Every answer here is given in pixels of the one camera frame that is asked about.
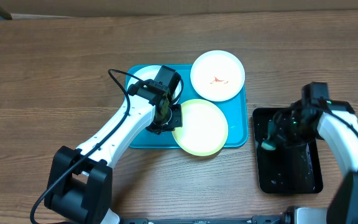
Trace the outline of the green sponge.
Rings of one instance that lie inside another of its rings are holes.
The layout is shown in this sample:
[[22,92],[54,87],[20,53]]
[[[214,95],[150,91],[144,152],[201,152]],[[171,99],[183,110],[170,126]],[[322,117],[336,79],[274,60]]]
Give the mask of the green sponge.
[[270,120],[267,126],[267,138],[263,140],[261,147],[266,151],[274,151],[276,150],[275,143],[275,123]]

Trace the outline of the yellow-green plate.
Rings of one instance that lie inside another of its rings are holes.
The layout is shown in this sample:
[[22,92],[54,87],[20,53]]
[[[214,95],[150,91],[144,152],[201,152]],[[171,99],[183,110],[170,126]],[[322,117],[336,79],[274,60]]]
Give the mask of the yellow-green plate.
[[210,156],[228,139],[223,112],[207,100],[192,99],[181,104],[182,126],[172,132],[176,143],[194,156]]

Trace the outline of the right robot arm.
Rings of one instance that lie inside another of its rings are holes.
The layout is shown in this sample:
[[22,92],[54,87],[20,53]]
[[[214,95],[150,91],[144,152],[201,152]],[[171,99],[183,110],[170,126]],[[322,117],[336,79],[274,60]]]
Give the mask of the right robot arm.
[[311,82],[301,99],[279,110],[268,124],[262,147],[292,149],[304,142],[326,141],[344,176],[328,208],[295,208],[290,223],[358,223],[358,120],[346,101],[332,100],[327,83]]

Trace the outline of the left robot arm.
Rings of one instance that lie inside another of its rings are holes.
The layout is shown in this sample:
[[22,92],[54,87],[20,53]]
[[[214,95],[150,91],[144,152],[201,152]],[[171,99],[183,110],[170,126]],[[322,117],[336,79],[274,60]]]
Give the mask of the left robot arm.
[[182,126],[178,100],[184,83],[176,70],[162,65],[153,78],[131,79],[133,84],[121,88],[123,104],[93,137],[55,153],[47,189],[34,210],[44,203],[68,223],[120,223],[110,208],[118,160],[141,131],[161,134]]

